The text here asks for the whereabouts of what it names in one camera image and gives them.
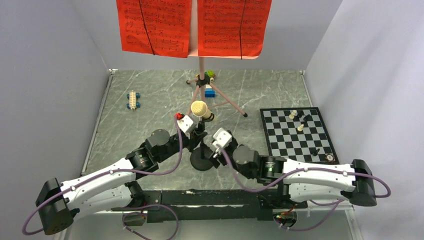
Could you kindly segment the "black microphone stand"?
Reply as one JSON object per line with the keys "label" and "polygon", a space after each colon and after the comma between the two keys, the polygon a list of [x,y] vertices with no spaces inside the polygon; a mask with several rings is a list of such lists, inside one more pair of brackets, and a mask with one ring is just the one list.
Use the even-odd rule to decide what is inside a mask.
{"label": "black microphone stand", "polygon": [[[193,131],[207,132],[205,122],[200,120]],[[209,154],[211,153],[211,148],[204,142],[203,139],[198,147],[195,148],[193,152],[190,152],[190,163],[192,167],[202,172],[211,169],[213,167],[212,163],[209,161]]]}

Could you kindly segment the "cream toy microphone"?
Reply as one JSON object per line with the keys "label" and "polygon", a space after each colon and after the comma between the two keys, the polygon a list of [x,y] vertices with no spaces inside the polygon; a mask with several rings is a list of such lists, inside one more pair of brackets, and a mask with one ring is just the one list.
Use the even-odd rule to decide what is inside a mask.
{"label": "cream toy microphone", "polygon": [[204,122],[212,122],[215,120],[215,114],[212,113],[204,101],[196,100],[190,106],[191,112],[202,119]]}

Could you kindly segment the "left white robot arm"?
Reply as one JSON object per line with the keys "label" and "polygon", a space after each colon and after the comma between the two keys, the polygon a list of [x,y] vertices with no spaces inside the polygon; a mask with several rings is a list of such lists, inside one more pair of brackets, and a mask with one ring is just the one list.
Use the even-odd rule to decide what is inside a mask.
{"label": "left white robot arm", "polygon": [[35,201],[45,235],[63,231],[87,215],[114,208],[139,209],[145,195],[137,180],[158,176],[159,163],[178,154],[180,163],[183,149],[193,152],[207,136],[196,127],[174,135],[164,129],[155,130],[138,148],[117,162],[91,174],[59,182],[47,180]]}

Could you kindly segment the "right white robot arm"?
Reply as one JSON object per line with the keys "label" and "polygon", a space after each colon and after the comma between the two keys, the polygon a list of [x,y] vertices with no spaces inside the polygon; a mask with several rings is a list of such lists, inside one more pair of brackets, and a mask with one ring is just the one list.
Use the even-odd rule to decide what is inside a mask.
{"label": "right white robot arm", "polygon": [[260,155],[239,145],[227,131],[215,133],[212,139],[211,161],[229,165],[236,182],[247,192],[259,193],[281,186],[275,199],[282,208],[310,200],[346,200],[361,207],[377,205],[376,178],[364,160],[336,165],[301,162]]}

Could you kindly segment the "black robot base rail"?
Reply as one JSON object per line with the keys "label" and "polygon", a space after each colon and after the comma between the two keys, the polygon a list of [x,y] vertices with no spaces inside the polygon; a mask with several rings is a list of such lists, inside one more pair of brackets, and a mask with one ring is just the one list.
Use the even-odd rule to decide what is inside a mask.
{"label": "black robot base rail", "polygon": [[114,207],[113,211],[147,212],[148,223],[162,223],[178,218],[189,220],[256,219],[271,221],[279,211],[291,207],[306,209],[304,201],[295,203],[284,199],[276,189],[251,193],[241,189],[227,190],[145,190],[142,198],[132,200],[129,205]]}

